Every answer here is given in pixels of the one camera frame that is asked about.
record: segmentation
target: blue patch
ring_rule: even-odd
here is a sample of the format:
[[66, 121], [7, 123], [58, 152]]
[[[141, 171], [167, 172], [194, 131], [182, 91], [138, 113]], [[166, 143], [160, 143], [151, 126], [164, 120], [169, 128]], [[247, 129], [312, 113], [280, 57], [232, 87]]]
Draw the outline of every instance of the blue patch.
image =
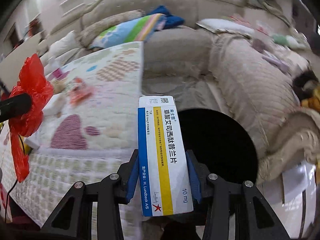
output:
[[98, 65], [94, 65], [94, 66], [88, 68], [88, 69], [87, 69], [87, 72], [90, 72], [90, 71], [92, 71], [92, 70], [95, 70], [95, 69], [97, 68], [97, 66], [98, 66]]

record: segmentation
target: rainbow striped pillow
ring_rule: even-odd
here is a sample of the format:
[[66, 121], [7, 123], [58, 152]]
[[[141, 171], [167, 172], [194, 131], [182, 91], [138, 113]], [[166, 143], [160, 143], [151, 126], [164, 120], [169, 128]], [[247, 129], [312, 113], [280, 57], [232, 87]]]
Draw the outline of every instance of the rainbow striped pillow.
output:
[[157, 13], [120, 23], [100, 33], [89, 45], [89, 49], [106, 49], [131, 41], [147, 41], [155, 30], [163, 29], [165, 21], [165, 15]]

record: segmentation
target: white box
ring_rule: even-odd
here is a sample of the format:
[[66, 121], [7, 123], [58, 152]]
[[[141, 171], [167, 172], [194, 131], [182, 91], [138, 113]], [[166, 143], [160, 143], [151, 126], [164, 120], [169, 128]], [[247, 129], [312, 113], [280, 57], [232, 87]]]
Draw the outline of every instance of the white box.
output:
[[173, 97], [140, 98], [138, 143], [143, 215], [192, 212], [188, 167]]

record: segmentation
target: qr code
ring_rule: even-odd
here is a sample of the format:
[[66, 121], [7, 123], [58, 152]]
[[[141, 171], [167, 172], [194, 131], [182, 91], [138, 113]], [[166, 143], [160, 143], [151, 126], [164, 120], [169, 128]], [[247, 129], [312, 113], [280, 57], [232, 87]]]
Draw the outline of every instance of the qr code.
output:
[[161, 103], [169, 103], [167, 98], [161, 98]]

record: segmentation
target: blue stripe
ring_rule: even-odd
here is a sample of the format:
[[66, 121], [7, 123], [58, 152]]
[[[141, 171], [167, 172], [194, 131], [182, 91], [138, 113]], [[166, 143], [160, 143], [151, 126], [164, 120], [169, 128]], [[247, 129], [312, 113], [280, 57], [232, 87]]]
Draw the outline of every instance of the blue stripe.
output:
[[[145, 108], [138, 108], [139, 174], [140, 174], [142, 213], [145, 217], [152, 217], [152, 205], [151, 205], [149, 171], [148, 171], [148, 156], [147, 156], [145, 110], [146, 110]], [[145, 178], [143, 178], [142, 167], [146, 168]]]

